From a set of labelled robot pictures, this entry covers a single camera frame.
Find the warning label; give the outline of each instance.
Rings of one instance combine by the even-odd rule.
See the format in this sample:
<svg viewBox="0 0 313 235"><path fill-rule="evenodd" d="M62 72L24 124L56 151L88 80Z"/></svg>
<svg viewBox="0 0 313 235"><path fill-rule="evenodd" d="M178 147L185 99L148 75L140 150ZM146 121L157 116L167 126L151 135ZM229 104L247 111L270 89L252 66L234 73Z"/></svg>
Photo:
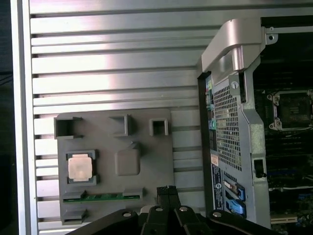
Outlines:
<svg viewBox="0 0 313 235"><path fill-rule="evenodd" d="M223 210L222 171L219 167L217 167L214 164L211 164L211 168L212 168L214 209Z"/></svg>
<svg viewBox="0 0 313 235"><path fill-rule="evenodd" d="M211 163L219 166L219 157L211 153Z"/></svg>

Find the cpu socket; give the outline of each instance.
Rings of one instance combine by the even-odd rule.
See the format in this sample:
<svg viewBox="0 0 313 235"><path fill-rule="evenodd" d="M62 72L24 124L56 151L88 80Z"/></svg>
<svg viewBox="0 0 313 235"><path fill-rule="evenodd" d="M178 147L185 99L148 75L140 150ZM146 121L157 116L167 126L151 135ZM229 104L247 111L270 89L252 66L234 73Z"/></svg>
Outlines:
<svg viewBox="0 0 313 235"><path fill-rule="evenodd" d="M267 95L273 105L273 123L269 128L275 131L297 131L312 126L313 91L280 91Z"/></svg>

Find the silver frame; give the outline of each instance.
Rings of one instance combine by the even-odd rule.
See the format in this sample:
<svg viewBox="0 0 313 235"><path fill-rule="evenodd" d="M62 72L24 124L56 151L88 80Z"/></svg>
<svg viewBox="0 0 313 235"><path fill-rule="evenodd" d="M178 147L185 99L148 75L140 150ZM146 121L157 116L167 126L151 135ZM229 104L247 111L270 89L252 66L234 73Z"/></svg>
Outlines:
<svg viewBox="0 0 313 235"><path fill-rule="evenodd" d="M211 71L213 92L238 80L239 71L244 71L246 102L237 97L238 122L242 171L221 163L220 168L238 179L246 188L247 219L270 228L268 182L266 177L257 178L254 161L262 160L266 172L264 124L255 110L253 92L253 71L260 64L260 53L268 41L260 18L235 19L226 22L201 56L201 72Z"/></svg>
<svg viewBox="0 0 313 235"><path fill-rule="evenodd" d="M38 233L29 16L29 1L11 0L20 235Z"/></svg>

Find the processor chip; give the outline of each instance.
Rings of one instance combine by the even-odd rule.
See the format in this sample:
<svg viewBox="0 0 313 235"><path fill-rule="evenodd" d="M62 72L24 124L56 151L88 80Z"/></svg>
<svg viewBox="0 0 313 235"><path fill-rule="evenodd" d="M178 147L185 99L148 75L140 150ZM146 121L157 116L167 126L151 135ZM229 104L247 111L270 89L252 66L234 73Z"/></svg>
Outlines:
<svg viewBox="0 0 313 235"><path fill-rule="evenodd" d="M73 154L69 158L68 177L74 182L85 182L92 178L92 159L88 154Z"/></svg>

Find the computer case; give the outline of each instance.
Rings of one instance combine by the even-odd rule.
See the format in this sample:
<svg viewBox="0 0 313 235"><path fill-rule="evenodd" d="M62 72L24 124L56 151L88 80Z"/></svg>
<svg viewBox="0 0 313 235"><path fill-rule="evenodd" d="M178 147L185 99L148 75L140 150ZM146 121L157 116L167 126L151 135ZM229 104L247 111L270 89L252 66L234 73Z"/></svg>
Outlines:
<svg viewBox="0 0 313 235"><path fill-rule="evenodd" d="M198 62L206 211L313 224L313 16L226 22Z"/></svg>

